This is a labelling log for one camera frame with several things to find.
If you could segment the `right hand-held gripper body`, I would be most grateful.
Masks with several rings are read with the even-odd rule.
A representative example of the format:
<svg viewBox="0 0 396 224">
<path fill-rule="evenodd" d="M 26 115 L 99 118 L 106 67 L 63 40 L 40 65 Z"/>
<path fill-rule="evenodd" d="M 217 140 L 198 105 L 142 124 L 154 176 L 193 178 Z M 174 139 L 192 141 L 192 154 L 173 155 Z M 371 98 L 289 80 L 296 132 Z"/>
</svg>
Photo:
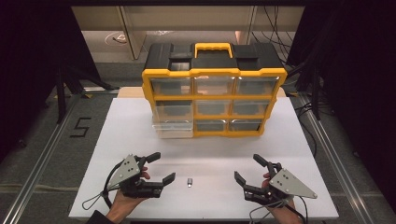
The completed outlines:
<svg viewBox="0 0 396 224">
<path fill-rule="evenodd" d="M 266 162 L 269 184 L 267 187 L 254 187 L 244 183 L 244 196 L 247 201 L 258 204 L 287 204 L 289 199 L 300 196 L 316 199 L 318 195 L 280 163 Z"/>
</svg>

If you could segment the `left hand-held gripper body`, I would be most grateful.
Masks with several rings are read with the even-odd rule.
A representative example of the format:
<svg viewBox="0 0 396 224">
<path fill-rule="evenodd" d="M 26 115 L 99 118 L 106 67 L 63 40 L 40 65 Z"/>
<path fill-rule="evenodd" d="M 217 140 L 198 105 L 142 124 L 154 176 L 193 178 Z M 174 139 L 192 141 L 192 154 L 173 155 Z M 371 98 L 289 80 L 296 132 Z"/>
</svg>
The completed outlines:
<svg viewBox="0 0 396 224">
<path fill-rule="evenodd" d="M 124 196 L 131 198 L 159 198 L 162 193 L 162 182 L 146 182 L 143 177 L 143 168 L 146 157 L 130 154 L 115 166 L 106 182 L 106 190 L 119 189 Z"/>
</svg>

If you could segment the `person's right hand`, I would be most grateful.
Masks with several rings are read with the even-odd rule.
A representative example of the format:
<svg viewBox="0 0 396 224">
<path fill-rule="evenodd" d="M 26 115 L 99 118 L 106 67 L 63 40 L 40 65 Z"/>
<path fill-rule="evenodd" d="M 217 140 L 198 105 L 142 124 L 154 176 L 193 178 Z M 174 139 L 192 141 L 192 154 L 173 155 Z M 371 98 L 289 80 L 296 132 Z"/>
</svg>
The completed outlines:
<svg viewBox="0 0 396 224">
<path fill-rule="evenodd" d="M 263 175 L 264 180 L 262 181 L 262 188 L 269 185 L 269 173 Z M 295 209 L 294 200 L 289 200 L 288 206 Z M 272 216 L 276 219 L 279 224 L 303 224 L 303 221 L 298 215 L 290 211 L 286 206 L 281 208 L 266 207 Z"/>
</svg>

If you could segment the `person's left hand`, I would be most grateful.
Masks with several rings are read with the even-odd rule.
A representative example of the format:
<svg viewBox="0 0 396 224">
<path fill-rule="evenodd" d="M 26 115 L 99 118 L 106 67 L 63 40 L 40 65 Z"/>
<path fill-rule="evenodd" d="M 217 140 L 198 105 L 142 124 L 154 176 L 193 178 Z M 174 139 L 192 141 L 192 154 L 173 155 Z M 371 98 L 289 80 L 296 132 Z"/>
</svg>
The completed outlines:
<svg viewBox="0 0 396 224">
<path fill-rule="evenodd" d="M 113 224 L 121 224 L 121 222 L 127 218 L 143 201 L 145 201 L 145 198 L 127 197 L 124 196 L 120 190 L 118 190 L 113 204 L 109 209 L 109 212 L 106 214 L 106 218 Z"/>
</svg>

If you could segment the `clear plastic drawer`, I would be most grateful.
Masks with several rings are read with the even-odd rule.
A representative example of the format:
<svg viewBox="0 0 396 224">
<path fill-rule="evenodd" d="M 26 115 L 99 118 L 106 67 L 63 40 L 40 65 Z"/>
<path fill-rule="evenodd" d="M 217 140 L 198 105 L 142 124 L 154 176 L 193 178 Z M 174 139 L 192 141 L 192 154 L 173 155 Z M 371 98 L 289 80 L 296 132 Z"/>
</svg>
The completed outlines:
<svg viewBox="0 0 396 224">
<path fill-rule="evenodd" d="M 152 125 L 159 131 L 191 131 L 192 101 L 158 101 L 153 110 Z"/>
</svg>

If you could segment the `wooden board under table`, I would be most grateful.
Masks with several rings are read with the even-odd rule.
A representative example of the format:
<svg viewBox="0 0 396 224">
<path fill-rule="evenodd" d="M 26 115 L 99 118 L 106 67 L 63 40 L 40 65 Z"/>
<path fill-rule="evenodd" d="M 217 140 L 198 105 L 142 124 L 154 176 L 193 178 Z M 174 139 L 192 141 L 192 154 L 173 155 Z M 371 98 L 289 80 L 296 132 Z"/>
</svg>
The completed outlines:
<svg viewBox="0 0 396 224">
<path fill-rule="evenodd" d="M 119 89 L 119 98 L 145 98 L 145 93 L 141 87 L 122 87 Z M 278 89 L 276 95 L 171 95 L 171 96 L 154 96 L 154 100 L 219 100 L 219 99 L 275 99 L 279 97 L 286 97 L 286 93 L 282 88 Z"/>
</svg>

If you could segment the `black metal stand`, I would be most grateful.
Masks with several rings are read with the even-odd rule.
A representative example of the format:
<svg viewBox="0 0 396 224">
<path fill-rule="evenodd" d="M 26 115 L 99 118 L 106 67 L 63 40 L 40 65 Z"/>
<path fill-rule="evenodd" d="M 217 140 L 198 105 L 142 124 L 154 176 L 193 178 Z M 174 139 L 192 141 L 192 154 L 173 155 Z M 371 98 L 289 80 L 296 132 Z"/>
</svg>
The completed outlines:
<svg viewBox="0 0 396 224">
<path fill-rule="evenodd" d="M 56 91 L 58 101 L 58 123 L 61 123 L 66 116 L 66 100 L 64 87 L 67 87 L 73 94 L 81 94 L 84 92 L 81 80 L 88 79 L 91 83 L 104 88 L 107 91 L 118 90 L 119 87 L 112 86 L 102 81 L 99 77 L 95 77 L 75 66 L 63 65 L 59 68 L 56 75 Z"/>
</svg>

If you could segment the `yellow black drawer organizer cabinet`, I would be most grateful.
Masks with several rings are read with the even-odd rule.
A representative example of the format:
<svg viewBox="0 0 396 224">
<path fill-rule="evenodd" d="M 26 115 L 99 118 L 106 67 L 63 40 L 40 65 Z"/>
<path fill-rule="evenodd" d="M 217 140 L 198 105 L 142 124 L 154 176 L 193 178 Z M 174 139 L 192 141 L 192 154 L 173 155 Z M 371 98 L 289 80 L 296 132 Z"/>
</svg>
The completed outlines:
<svg viewBox="0 0 396 224">
<path fill-rule="evenodd" d="M 142 72 L 142 89 L 151 107 L 154 96 L 276 95 L 288 72 L 269 43 L 153 44 Z M 191 131 L 159 131 L 161 138 L 259 136 L 275 99 L 192 101 Z"/>
</svg>

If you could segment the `metal floor rail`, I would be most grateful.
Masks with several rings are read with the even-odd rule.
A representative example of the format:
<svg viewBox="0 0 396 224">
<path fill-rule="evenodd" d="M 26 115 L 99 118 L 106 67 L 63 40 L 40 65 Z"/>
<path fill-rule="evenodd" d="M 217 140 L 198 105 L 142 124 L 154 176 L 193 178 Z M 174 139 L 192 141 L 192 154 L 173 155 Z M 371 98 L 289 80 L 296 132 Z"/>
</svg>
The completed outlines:
<svg viewBox="0 0 396 224">
<path fill-rule="evenodd" d="M 313 130 L 311 133 L 313 138 L 317 138 L 317 146 L 321 146 L 323 152 L 332 167 L 338 183 L 351 206 L 354 214 L 360 224 L 374 224 L 374 219 L 368 210 L 368 206 L 363 200 L 363 197 L 358 192 L 356 185 L 352 182 L 351 175 L 347 171 L 347 167 L 342 162 L 342 158 L 337 154 L 331 138 L 325 131 L 320 119 L 314 114 L 314 106 L 312 100 L 309 99 L 308 94 L 301 92 L 299 101 L 303 106 L 304 112 L 309 120 L 309 126 Z"/>
<path fill-rule="evenodd" d="M 79 99 L 80 94 L 72 95 L 70 97 L 69 103 L 67 104 L 69 108 L 54 127 L 49 140 L 42 149 L 40 156 L 35 161 L 34 168 L 29 172 L 29 175 L 21 185 L 21 189 L 18 191 L 17 197 L 15 198 L 13 204 L 9 207 L 7 215 L 2 220 L 2 224 L 18 224 L 25 207 L 34 193 L 39 179 L 43 175 L 54 150 L 58 146 L 58 143 L 64 133 L 65 126 L 67 125 L 67 122 L 69 121 L 73 109 L 78 103 Z"/>
</svg>

